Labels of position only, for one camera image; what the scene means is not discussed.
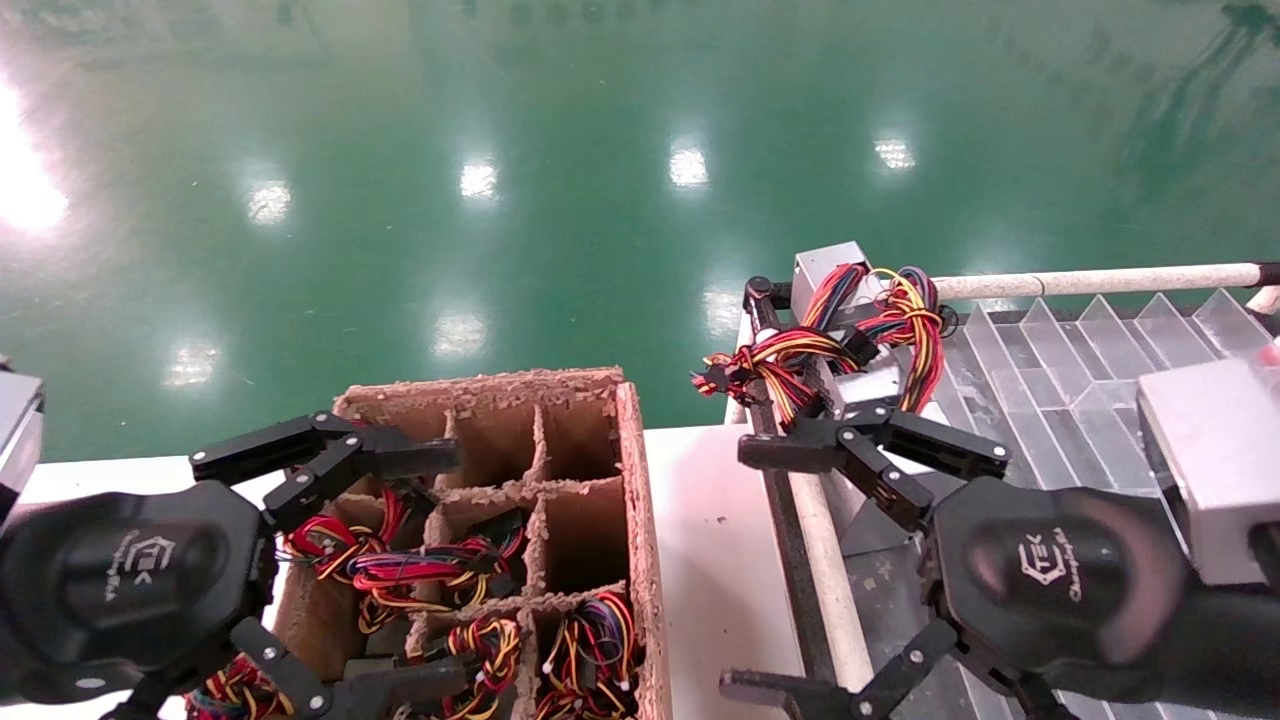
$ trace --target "bundle of cables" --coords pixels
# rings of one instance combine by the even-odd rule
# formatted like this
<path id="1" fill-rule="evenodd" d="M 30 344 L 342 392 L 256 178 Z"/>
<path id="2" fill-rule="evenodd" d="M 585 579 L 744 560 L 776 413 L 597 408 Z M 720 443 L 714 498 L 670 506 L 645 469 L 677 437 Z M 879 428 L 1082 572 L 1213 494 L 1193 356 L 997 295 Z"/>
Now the bundle of cables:
<path id="1" fill-rule="evenodd" d="M 709 355 L 703 359 L 707 370 L 691 375 L 698 392 L 708 397 L 723 392 L 746 406 L 762 400 L 751 395 L 748 384 L 754 379 L 764 380 L 777 404 L 782 427 L 790 429 L 801 414 L 817 415 L 822 410 L 817 391 L 800 380 L 805 361 L 812 356 L 833 361 L 841 373 L 860 368 L 855 356 L 838 341 L 801 327 L 772 334 L 755 345 L 744 345 L 733 355 Z"/>
<path id="2" fill-rule="evenodd" d="M 489 720 L 500 705 L 503 691 L 516 682 L 520 647 L 520 626 L 515 620 L 488 618 L 453 628 L 421 659 L 430 662 L 470 653 L 475 659 L 475 680 L 461 694 L 439 703 L 419 703 L 413 710 L 439 720 Z"/>
<path id="3" fill-rule="evenodd" d="M 564 615 L 543 662 L 536 720 L 621 720 L 636 712 L 636 669 L 644 660 L 625 598 L 612 592 Z"/>
<path id="4" fill-rule="evenodd" d="M 845 334 L 837 341 L 828 332 L 835 332 L 840 307 L 868 273 L 890 279 L 888 291 L 874 301 L 878 315 L 840 328 Z M 801 380 L 810 357 L 827 360 L 833 373 L 842 374 L 864 369 L 879 354 L 879 345 L 914 346 L 900 406 L 919 413 L 941 378 L 942 338 L 948 329 L 946 313 L 954 315 L 950 307 L 938 305 L 937 287 L 919 268 L 895 273 L 845 263 L 823 278 L 797 327 L 739 347 L 733 355 L 717 352 L 705 357 L 707 372 L 692 373 L 692 383 L 705 396 L 723 392 L 750 406 L 760 398 L 748 386 L 762 379 L 777 405 L 782 428 L 790 429 L 797 416 L 815 416 L 823 410 L 818 392 Z"/>
<path id="5" fill-rule="evenodd" d="M 938 304 L 938 288 L 919 268 L 872 272 L 888 279 L 888 291 L 874 301 L 879 315 L 860 320 L 858 329 L 877 345 L 914 348 L 899 407 L 920 413 L 942 378 L 942 340 L 956 328 L 955 310 Z"/>
<path id="6" fill-rule="evenodd" d="M 285 536 L 284 548 L 292 561 L 315 568 L 319 579 L 334 578 L 348 585 L 355 584 L 351 561 L 369 553 L 385 552 L 408 518 L 408 506 L 389 488 L 383 489 L 383 524 L 376 533 L 361 525 L 347 527 L 332 515 L 316 515 Z M 362 633 L 376 632 L 394 616 L 392 607 L 380 603 L 371 594 L 360 601 Z"/>
<path id="7" fill-rule="evenodd" d="M 502 519 L 506 525 L 500 533 L 472 528 L 472 534 L 456 544 L 357 555 L 347 562 L 352 584 L 384 609 L 434 612 L 509 596 L 522 583 L 520 552 L 525 544 L 524 514 L 512 512 L 512 518 L 494 519 Z M 453 607 L 412 596 L 413 585 L 431 582 L 444 584 L 452 594 Z"/>
<path id="8" fill-rule="evenodd" d="M 262 720 L 293 715 L 293 703 L 276 692 L 248 657 L 239 655 L 224 670 L 187 693 L 187 720 Z"/>

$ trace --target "robotic hand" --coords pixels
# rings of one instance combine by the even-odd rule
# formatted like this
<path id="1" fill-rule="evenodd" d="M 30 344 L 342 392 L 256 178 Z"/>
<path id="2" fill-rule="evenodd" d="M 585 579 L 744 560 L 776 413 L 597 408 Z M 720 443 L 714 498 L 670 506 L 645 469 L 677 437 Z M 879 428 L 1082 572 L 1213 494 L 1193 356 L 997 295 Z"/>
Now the robotic hand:
<path id="1" fill-rule="evenodd" d="M 38 424 L 40 386 L 0 372 L 0 396 L 17 387 L 27 398 L 0 402 L 20 407 L 4 428 L 17 429 L 0 436 L 6 516 L 35 464 L 32 443 L 38 456 L 38 428 L 26 428 Z M 14 514 L 0 534 L 0 698 L 65 703 L 132 689 L 106 717 L 143 720 L 239 652 L 308 719 L 372 720 L 392 703 L 462 692 L 466 657 L 324 685 L 261 625 L 276 533 L 366 474 L 411 486 L 457 464 L 453 441 L 416 443 L 397 428 L 317 413 L 191 455 L 197 483 L 182 492 L 102 493 Z M 261 511 L 232 489 L 280 469 L 285 479 Z"/>
<path id="2" fill-rule="evenodd" d="M 934 502 L 883 451 L 965 484 Z M 1007 455 L 882 401 L 800 419 L 787 437 L 744 437 L 744 464 L 836 470 L 922 533 L 932 621 L 859 692 L 731 670 L 722 694 L 792 720 L 882 720 L 950 655 L 1029 720 L 1073 717 L 1053 689 L 1280 717 L 1280 600 L 1265 585 L 1204 584 L 1160 498 L 1018 488 L 1001 480 Z"/>

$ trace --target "cardboard box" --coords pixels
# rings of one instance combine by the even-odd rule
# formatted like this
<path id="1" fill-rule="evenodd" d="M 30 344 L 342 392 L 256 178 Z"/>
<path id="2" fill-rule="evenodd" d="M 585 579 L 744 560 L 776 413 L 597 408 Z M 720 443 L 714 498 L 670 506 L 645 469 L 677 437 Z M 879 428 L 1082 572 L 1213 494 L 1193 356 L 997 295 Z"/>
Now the cardboard box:
<path id="1" fill-rule="evenodd" d="M 483 615 L 513 616 L 525 633 L 515 720 L 531 720 L 541 680 L 539 647 L 550 643 L 563 612 L 593 592 L 626 592 L 645 648 L 637 720 L 669 720 L 671 693 L 654 533 L 635 387 L 617 368 L 530 370 L 493 377 L 347 389 L 333 411 L 399 427 L 413 439 L 457 438 L 462 468 L 434 480 L 439 507 L 421 528 L 397 538 L 404 548 L 457 539 L 470 525 L 525 507 L 531 515 L 520 594 L 443 614 L 411 614 L 407 647 Z M 378 527 L 376 478 L 365 478 L 326 507 L 346 521 Z M 438 589 L 415 591 L 434 600 Z M 342 676 L 362 655 L 357 593 L 291 566 L 275 633 L 324 680 Z"/>

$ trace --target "white table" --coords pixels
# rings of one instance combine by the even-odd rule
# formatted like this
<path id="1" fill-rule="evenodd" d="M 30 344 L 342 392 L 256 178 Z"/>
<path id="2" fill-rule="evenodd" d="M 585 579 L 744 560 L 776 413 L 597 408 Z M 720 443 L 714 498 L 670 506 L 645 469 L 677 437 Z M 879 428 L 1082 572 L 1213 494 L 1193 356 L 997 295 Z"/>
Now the white table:
<path id="1" fill-rule="evenodd" d="M 717 680 L 727 667 L 804 673 L 782 575 L 782 561 L 760 474 L 736 461 L 745 425 L 645 432 L 662 564 L 667 647 L 676 720 L 782 720 L 780 710 L 724 701 Z M 237 489 L 261 506 L 282 475 Z M 187 459 L 142 457 L 40 465 L 22 503 L 56 502 L 108 491 L 159 495 L 191 484 Z M 276 597 L 284 573 L 276 578 Z M 270 626 L 275 609 L 264 623 Z M 96 720 L 123 693 L 60 707 L 12 706 L 0 720 Z M 180 698 L 161 710 L 182 720 Z"/>

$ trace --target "printed logo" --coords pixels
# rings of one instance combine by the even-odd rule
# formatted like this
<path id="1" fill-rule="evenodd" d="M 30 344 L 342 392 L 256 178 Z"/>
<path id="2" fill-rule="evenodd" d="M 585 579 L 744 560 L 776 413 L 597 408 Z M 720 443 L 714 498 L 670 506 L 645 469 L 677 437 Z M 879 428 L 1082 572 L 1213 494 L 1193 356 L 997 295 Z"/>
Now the printed logo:
<path id="1" fill-rule="evenodd" d="M 1046 546 L 1044 536 L 1027 536 L 1027 542 L 1018 544 L 1018 556 L 1023 560 L 1023 574 L 1048 585 L 1053 580 L 1066 575 L 1066 562 L 1062 560 L 1062 551 L 1055 544 Z"/>
<path id="2" fill-rule="evenodd" d="M 151 584 L 151 571 L 159 573 L 169 566 L 169 557 L 173 556 L 175 542 L 160 536 L 133 543 L 129 548 L 129 557 L 124 561 L 124 571 L 137 570 L 138 577 L 133 584 Z"/>
<path id="3" fill-rule="evenodd" d="M 1046 587 L 1070 574 L 1066 596 L 1071 602 L 1084 600 L 1080 562 L 1075 559 L 1075 546 L 1062 528 L 1053 528 L 1053 538 L 1048 543 L 1043 534 L 1027 534 L 1027 541 L 1018 543 L 1018 557 L 1023 561 L 1023 574 Z"/>
<path id="4" fill-rule="evenodd" d="M 137 529 L 124 533 L 120 544 L 111 553 L 111 566 L 106 569 L 106 588 L 102 591 L 102 602 L 113 602 L 119 597 L 122 573 L 137 573 L 133 584 L 150 585 L 154 582 L 152 573 L 159 573 L 169 566 L 173 548 L 178 543 L 161 536 L 133 542 L 140 534 L 142 532 Z"/>

